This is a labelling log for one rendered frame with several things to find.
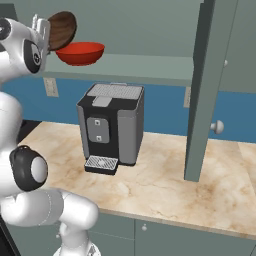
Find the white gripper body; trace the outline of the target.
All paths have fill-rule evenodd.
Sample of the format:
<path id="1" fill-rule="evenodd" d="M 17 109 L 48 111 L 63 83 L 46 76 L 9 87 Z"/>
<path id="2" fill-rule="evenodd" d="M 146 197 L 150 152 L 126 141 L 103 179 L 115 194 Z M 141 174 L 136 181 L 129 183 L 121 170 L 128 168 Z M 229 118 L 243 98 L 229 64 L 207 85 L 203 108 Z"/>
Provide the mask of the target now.
<path id="1" fill-rule="evenodd" d="M 41 53 L 47 55 L 49 52 L 50 22 L 35 14 L 32 19 L 32 30 Z"/>

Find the brown wooden bowl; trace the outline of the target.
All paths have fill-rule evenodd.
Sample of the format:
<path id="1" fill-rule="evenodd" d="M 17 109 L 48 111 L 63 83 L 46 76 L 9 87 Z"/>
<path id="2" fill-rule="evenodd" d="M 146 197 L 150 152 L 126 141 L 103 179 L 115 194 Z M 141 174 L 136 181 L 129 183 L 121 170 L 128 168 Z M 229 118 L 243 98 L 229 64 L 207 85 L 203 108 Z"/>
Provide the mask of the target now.
<path id="1" fill-rule="evenodd" d="M 50 51 L 62 49 L 72 42 L 77 30 L 76 17 L 72 12 L 58 12 L 52 15 L 48 21 L 50 22 Z"/>

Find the red bowl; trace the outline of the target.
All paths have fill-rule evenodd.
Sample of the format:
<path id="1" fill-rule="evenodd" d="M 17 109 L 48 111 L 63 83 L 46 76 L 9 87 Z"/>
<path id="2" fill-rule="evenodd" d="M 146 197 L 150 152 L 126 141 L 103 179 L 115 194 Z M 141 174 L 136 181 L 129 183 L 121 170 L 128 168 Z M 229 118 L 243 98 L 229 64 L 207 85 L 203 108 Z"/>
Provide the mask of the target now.
<path id="1" fill-rule="evenodd" d="M 103 55 L 105 45 L 99 42 L 73 42 L 56 51 L 58 58 L 71 66 L 96 63 Z"/>

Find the grey-green open cabinet door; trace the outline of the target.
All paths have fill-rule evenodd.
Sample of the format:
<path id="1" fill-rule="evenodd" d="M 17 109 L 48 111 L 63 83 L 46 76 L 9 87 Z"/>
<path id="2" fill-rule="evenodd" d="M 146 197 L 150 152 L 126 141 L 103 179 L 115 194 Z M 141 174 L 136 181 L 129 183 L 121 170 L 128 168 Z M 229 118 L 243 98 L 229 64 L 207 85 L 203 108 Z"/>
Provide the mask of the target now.
<path id="1" fill-rule="evenodd" d="M 193 53 L 184 179 L 198 182 L 238 0 L 200 4 Z"/>

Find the grey-green closed cabinet door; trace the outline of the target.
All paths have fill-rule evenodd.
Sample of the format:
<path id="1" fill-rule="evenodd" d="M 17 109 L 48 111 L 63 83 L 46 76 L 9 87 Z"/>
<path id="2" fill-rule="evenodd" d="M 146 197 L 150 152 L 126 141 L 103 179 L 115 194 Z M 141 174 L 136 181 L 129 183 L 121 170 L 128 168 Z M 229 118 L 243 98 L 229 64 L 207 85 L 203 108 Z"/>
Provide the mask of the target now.
<path id="1" fill-rule="evenodd" d="M 233 8 L 231 29 L 219 89 L 256 93 L 256 0 L 223 0 Z"/>

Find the grey-green base cabinet door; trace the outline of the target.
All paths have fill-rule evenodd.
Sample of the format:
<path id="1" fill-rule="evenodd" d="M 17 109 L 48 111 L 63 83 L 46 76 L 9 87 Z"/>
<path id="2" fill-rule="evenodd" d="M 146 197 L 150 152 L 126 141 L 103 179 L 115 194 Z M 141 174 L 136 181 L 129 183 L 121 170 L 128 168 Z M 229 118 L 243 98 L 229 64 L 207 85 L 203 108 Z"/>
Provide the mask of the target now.
<path id="1" fill-rule="evenodd" d="M 132 218 L 101 213 L 89 236 L 102 256 L 134 256 L 134 228 Z"/>
<path id="2" fill-rule="evenodd" d="M 254 256 L 256 249 L 255 240 L 142 220 L 134 231 L 135 256 Z"/>

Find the black hob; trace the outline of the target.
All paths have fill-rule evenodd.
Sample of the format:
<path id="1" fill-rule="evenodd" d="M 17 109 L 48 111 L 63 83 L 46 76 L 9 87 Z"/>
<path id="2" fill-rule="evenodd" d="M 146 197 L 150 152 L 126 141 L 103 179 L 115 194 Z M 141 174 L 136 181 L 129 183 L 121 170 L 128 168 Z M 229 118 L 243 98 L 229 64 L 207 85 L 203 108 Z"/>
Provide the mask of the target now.
<path id="1" fill-rule="evenodd" d="M 20 143 L 24 138 L 26 138 L 39 124 L 40 121 L 23 120 L 18 133 L 17 143 Z"/>

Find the black and grey coffee machine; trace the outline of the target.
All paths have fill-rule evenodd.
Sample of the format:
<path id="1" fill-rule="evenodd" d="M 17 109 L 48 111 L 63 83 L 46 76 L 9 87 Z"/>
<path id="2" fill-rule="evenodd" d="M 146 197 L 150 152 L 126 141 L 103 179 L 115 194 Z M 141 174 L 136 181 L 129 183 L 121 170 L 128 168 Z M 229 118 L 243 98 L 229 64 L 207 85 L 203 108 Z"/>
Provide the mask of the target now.
<path id="1" fill-rule="evenodd" d="M 144 87 L 93 84 L 76 104 L 86 172 L 134 166 L 144 132 Z"/>

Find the white round door knob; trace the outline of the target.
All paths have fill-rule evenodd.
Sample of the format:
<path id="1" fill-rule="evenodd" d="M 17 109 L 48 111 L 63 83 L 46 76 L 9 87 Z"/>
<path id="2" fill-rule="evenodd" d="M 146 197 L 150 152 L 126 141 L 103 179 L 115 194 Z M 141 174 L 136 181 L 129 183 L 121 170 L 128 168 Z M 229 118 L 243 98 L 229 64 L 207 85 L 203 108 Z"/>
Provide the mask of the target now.
<path id="1" fill-rule="evenodd" d="M 215 134 L 221 134 L 224 131 L 224 123 L 221 120 L 217 120 L 215 123 L 210 125 L 210 129 Z"/>

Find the white wall outlet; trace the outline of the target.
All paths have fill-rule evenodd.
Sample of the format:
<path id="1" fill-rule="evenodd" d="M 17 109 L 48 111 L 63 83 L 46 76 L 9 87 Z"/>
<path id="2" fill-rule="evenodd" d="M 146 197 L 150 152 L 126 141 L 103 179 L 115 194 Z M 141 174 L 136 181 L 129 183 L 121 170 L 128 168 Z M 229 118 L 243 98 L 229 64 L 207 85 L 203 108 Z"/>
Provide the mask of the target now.
<path id="1" fill-rule="evenodd" d="M 190 107 L 190 97 L 191 97 L 191 87 L 186 87 L 185 95 L 184 95 L 184 103 L 183 103 L 184 108 Z"/>
<path id="2" fill-rule="evenodd" d="M 55 78 L 44 78 L 44 86 L 48 97 L 58 97 L 58 88 Z"/>

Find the grey-green open wall cabinet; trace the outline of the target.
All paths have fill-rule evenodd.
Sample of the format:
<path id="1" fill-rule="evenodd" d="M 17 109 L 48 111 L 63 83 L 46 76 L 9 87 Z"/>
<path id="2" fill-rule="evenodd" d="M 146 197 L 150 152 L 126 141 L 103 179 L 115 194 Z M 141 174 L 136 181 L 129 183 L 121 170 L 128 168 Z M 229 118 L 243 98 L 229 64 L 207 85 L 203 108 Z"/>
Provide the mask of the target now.
<path id="1" fill-rule="evenodd" d="M 77 19 L 75 40 L 100 42 L 93 65 L 69 66 L 54 54 L 45 77 L 188 86 L 199 7 L 203 0 L 8 0 L 18 20 L 67 10 Z"/>

